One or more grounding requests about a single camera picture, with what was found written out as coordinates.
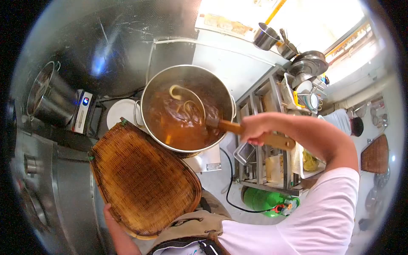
black hair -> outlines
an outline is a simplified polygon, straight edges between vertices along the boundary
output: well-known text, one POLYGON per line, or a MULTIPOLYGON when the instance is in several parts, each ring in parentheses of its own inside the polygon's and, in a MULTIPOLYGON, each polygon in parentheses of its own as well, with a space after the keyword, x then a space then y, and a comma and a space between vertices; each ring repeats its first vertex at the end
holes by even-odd
POLYGON ((355 117, 353 119, 351 119, 353 125, 351 127, 351 131, 353 133, 353 135, 359 137, 361 136, 361 134, 364 131, 364 124, 363 124, 363 120, 360 117, 355 117))

wooden handle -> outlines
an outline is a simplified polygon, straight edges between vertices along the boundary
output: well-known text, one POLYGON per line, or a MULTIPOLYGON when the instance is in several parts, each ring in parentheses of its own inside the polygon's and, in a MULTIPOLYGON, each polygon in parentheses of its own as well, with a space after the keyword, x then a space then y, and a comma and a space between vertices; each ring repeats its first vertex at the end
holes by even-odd
MULTIPOLYGON (((243 128, 240 124, 226 120, 220 120, 218 122, 218 128, 223 129, 225 131, 233 132, 236 135, 240 135, 243 132, 243 128)), ((266 145, 282 149, 285 151, 292 150, 296 145, 295 140, 293 140, 292 138, 276 134, 270 135, 263 134, 261 135, 261 137, 259 137, 259 141, 263 141, 264 144, 266 145)))
POLYGON ((285 151, 291 151, 296 145, 295 140, 293 140, 292 138, 276 134, 263 134, 259 137, 258 140, 263 141, 266 145, 285 151))
POLYGON ((218 128, 223 129, 225 131, 233 132, 236 135, 240 135, 242 133, 241 125, 226 120, 220 120, 218 122, 218 128))

person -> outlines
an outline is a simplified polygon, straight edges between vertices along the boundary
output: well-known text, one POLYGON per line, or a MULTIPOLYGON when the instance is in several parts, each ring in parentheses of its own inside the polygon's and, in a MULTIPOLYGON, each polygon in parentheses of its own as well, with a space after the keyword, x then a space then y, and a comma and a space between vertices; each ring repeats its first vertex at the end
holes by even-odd
MULTIPOLYGON (((272 131, 292 137, 326 161, 324 174, 301 205, 276 225, 235 222, 229 214, 219 212, 222 205, 214 212, 211 208, 198 210, 164 229, 148 254, 344 254, 354 227, 359 188, 357 152, 350 136, 318 118, 274 112, 245 117, 241 125, 241 140, 254 145, 263 145, 258 137, 272 131)), ((109 207, 105 206, 104 214, 118 255, 140 255, 109 207)))
POLYGON ((346 110, 338 109, 334 112, 320 116, 325 121, 335 125, 338 129, 347 135, 361 136, 364 131, 363 120, 360 117, 349 118, 346 110))

brown broth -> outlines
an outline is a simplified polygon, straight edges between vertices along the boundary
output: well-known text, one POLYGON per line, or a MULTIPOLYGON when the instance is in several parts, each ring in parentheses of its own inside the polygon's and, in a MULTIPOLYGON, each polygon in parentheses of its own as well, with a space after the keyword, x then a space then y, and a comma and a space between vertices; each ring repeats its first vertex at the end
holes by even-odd
MULTIPOLYGON (((154 136, 170 147, 185 151, 202 149, 219 140, 224 132, 206 126, 199 109, 191 102, 186 112, 183 105, 188 98, 172 98, 170 86, 164 86, 150 98, 146 122, 154 136)), ((203 102, 207 116, 222 117, 211 98, 200 95, 200 91, 194 92, 203 102)))

green gas cylinder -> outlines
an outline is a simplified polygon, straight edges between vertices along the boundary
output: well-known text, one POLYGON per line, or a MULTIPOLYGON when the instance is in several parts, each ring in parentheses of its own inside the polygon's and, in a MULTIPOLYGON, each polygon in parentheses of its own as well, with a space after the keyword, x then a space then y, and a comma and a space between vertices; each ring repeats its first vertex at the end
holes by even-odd
MULTIPOLYGON (((274 208, 279 204, 283 204, 285 200, 297 200, 299 204, 299 199, 297 197, 284 195, 278 192, 263 191, 249 187, 244 193, 244 203, 255 211, 274 208)), ((274 211, 264 212, 263 214, 268 217, 276 217, 279 215, 274 211)))

